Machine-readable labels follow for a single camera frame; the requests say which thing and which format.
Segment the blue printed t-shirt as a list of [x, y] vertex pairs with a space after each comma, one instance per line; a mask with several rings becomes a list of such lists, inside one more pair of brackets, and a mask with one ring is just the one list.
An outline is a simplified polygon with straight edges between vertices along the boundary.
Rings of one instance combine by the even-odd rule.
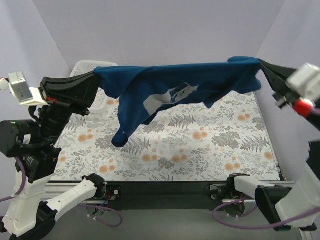
[[209, 109], [232, 91], [260, 90], [256, 77], [260, 69], [257, 58], [236, 56], [222, 63], [97, 67], [93, 73], [102, 78], [100, 88], [105, 94], [119, 99], [120, 127], [111, 142], [122, 148], [136, 129], [149, 125], [158, 112], [199, 103]]

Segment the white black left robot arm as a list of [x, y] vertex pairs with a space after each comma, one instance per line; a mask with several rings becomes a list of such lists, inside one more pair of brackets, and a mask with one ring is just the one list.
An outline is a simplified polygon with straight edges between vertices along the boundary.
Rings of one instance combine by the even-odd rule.
[[0, 80], [1, 90], [9, 90], [30, 115], [30, 119], [0, 123], [0, 151], [16, 161], [15, 187], [7, 213], [0, 219], [0, 231], [8, 232], [11, 239], [41, 240], [68, 211], [106, 196], [105, 180], [93, 173], [65, 193], [42, 199], [61, 153], [56, 143], [72, 115], [90, 113], [101, 80], [88, 72], [69, 78], [45, 77], [39, 87], [30, 87], [21, 71]]

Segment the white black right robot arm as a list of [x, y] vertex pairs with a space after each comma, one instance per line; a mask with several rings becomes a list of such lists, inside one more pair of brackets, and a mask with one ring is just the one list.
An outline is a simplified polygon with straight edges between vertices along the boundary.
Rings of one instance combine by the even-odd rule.
[[[320, 69], [304, 63], [297, 69], [261, 61], [261, 70], [274, 91], [278, 108], [286, 105], [317, 130], [320, 128]], [[292, 186], [271, 184], [243, 173], [231, 174], [226, 192], [232, 199], [244, 195], [255, 200], [268, 221], [267, 229], [316, 231], [320, 214], [320, 142], [309, 143], [309, 157], [299, 180]]]

